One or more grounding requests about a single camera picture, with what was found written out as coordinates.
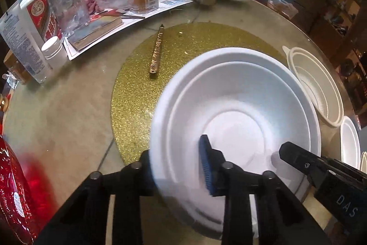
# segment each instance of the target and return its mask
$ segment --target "glass cup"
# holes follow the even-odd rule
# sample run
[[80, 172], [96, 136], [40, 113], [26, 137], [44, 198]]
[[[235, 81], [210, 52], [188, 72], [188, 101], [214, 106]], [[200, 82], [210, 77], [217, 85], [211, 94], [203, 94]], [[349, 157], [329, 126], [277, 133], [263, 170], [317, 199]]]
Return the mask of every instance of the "glass cup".
[[79, 27], [90, 22], [85, 0], [48, 0], [62, 33], [69, 37]]

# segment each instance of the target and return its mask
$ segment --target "red label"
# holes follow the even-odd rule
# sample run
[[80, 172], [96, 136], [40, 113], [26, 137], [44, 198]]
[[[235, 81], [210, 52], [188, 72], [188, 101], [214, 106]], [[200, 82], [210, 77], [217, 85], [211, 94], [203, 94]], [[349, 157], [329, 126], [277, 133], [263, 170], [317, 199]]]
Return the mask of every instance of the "red label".
[[27, 6], [28, 13], [44, 41], [57, 35], [62, 38], [62, 33], [57, 24], [55, 14], [51, 11], [47, 0], [34, 0]]

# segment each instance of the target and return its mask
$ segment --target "book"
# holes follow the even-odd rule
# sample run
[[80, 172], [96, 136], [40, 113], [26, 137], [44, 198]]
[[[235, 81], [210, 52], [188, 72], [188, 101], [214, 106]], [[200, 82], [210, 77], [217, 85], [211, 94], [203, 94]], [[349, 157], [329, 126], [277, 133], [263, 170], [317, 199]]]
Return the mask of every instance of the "book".
[[77, 51], [79, 51], [121, 24], [121, 17], [102, 16], [88, 25], [76, 29], [67, 40]]

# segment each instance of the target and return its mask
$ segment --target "plastic bowl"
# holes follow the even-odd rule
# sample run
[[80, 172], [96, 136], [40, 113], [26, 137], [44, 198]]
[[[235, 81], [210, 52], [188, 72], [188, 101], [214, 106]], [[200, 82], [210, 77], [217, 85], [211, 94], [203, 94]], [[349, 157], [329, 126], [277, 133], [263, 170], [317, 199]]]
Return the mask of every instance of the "plastic bowl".
[[[320, 155], [312, 103], [291, 72], [275, 59], [244, 48], [221, 48], [186, 64], [164, 89], [153, 116], [150, 163], [173, 213], [198, 232], [219, 238], [224, 198], [211, 197], [199, 163], [207, 134], [226, 160], [244, 170], [273, 170], [302, 198], [308, 182], [278, 156], [292, 141]], [[252, 206], [254, 232], [256, 210]]]
[[360, 171], [363, 173], [367, 173], [367, 153], [366, 152], [363, 152], [361, 156]]
[[283, 46], [291, 72], [302, 83], [322, 121], [338, 128], [344, 117], [338, 87], [325, 66], [308, 51]]
[[323, 155], [360, 169], [361, 150], [359, 138], [357, 130], [349, 117], [343, 117], [340, 128], [332, 137], [330, 144], [323, 145]]

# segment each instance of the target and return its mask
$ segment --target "white paper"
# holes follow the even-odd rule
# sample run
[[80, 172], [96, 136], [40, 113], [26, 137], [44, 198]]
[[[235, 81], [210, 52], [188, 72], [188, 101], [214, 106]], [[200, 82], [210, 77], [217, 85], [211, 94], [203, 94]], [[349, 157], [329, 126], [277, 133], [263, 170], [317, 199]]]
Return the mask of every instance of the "white paper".
[[[132, 12], [127, 12], [126, 15], [137, 15], [137, 16], [144, 16], [145, 18], [149, 18], [149, 17], [157, 15], [161, 12], [173, 9], [173, 8], [181, 6], [181, 5], [185, 5], [185, 4], [190, 3], [190, 2], [192, 2], [192, 0], [159, 0], [159, 8], [156, 9], [155, 11], [152, 11], [152, 12], [149, 12], [149, 13], [146, 13], [146, 14], [134, 14]], [[122, 19], [123, 24], [116, 27], [114, 30], [112, 30], [109, 33], [105, 34], [104, 36], [99, 38], [97, 41], [89, 44], [88, 46], [86, 46], [85, 48], [83, 48], [80, 51], [77, 51], [67, 41], [67, 38], [65, 38], [64, 46], [65, 46], [65, 49], [67, 51], [67, 56], [68, 56], [69, 60], [73, 60], [74, 58], [76, 58], [77, 56], [82, 54], [84, 51], [87, 51], [89, 48], [93, 47], [95, 44], [98, 44], [99, 42], [101, 42], [104, 39], [108, 38], [109, 36], [117, 33], [118, 31], [121, 31], [121, 30], [125, 29], [126, 27], [129, 27], [129, 26], [131, 26], [131, 25], [133, 25], [137, 22], [140, 22], [142, 20], [144, 20], [144, 19]]]

